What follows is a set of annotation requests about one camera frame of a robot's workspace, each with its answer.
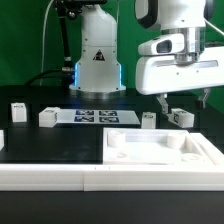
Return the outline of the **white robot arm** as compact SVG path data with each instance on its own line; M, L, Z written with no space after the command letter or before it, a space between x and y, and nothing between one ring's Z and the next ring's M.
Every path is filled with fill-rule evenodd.
M205 46L205 28L214 0L135 0L135 18L160 35L139 45L135 85L155 94L165 114L169 92L201 89L204 107L210 89L224 85L224 47ZM117 61L117 23L98 4L82 12L82 55L70 89L88 98L104 98L126 89Z

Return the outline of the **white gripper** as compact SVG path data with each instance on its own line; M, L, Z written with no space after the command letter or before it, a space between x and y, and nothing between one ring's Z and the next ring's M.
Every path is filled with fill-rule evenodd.
M169 92L201 89L197 109L205 109L211 90L224 85L224 46L206 48L200 59L189 65L177 65L174 57L142 57L136 66L136 89L143 95L156 96L163 114L170 114Z

